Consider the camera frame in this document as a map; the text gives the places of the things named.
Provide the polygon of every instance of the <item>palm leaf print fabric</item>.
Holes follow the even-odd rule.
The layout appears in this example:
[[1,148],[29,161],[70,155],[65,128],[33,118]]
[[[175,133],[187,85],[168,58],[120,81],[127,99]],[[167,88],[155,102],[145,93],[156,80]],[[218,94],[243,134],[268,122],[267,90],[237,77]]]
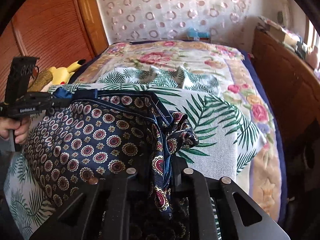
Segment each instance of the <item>palm leaf print fabric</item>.
[[150,66],[175,72],[183,66],[189,73],[201,77],[214,75],[219,81],[222,98],[236,105],[241,112],[256,124],[264,134],[267,143],[246,170],[238,173],[237,184],[277,221],[282,195],[282,176],[273,114],[256,87],[256,75],[250,73],[242,61],[246,57],[235,48],[208,44],[200,41],[158,41],[145,44],[117,43],[111,45],[81,74],[77,83],[92,83],[116,67],[134,67],[149,71]]
[[132,67],[116,67],[104,73],[96,83],[144,84],[208,92],[216,96],[221,94],[219,81],[214,75],[195,75],[182,66],[171,71],[155,66],[150,66],[149,71]]
[[32,176],[25,156],[15,154],[8,169],[4,193],[11,215],[25,240],[55,211]]
[[[200,143],[177,154],[184,157],[191,168],[209,178],[219,179],[227,174],[235,179],[236,173],[265,145],[261,131],[236,106],[209,93],[126,83],[69,84],[62,88],[74,92],[73,86],[78,90],[97,88],[155,92],[168,110],[188,115]],[[49,92],[54,92],[58,87],[52,86]]]

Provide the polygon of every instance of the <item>stuffed toy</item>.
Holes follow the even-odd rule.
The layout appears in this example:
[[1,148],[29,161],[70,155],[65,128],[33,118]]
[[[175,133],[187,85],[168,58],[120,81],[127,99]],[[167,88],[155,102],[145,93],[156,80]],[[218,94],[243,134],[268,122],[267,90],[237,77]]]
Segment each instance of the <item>stuffed toy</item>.
[[34,81],[31,87],[28,88],[28,92],[39,92],[41,91],[47,84],[51,83],[53,79],[53,75],[50,71],[44,70],[41,71],[36,81]]
[[85,59],[81,59],[72,63],[69,67],[51,67],[48,70],[53,75],[52,85],[64,85],[68,84],[71,76],[75,73],[75,71],[81,67],[82,64],[85,63]]

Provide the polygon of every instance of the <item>wooden headboard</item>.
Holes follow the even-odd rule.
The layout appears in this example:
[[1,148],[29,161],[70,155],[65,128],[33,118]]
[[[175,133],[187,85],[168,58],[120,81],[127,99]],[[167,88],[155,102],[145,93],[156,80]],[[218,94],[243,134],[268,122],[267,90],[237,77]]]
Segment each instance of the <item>wooden headboard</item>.
[[91,60],[108,47],[96,0],[26,0],[0,36],[0,101],[15,56],[40,70]]
[[320,121],[320,82],[305,61],[257,29],[252,53],[286,147]]

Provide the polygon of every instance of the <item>wooden bed frame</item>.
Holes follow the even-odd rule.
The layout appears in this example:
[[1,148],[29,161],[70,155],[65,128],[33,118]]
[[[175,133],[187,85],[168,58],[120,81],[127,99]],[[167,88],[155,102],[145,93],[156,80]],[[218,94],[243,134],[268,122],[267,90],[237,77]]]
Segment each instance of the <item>wooden bed frame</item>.
[[252,53],[286,149],[315,119],[320,121],[320,82],[304,60],[258,29]]

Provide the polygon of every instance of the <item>metal screw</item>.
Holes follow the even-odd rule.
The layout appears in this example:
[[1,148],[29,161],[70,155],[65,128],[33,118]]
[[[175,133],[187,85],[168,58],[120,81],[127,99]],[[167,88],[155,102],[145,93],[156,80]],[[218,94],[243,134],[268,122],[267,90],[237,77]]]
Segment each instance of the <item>metal screw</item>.
[[193,174],[193,169],[191,169],[191,168],[185,168],[184,170],[183,170],[183,172],[185,173],[185,174]]
[[93,177],[93,178],[89,179],[89,184],[91,184],[91,185],[95,185],[98,182],[99,182],[99,179],[96,178],[96,177]]
[[126,172],[128,174],[135,174],[137,172],[137,170],[135,168],[127,168]]
[[221,179],[222,183],[224,184],[230,184],[231,183],[231,179],[229,177],[223,177]]

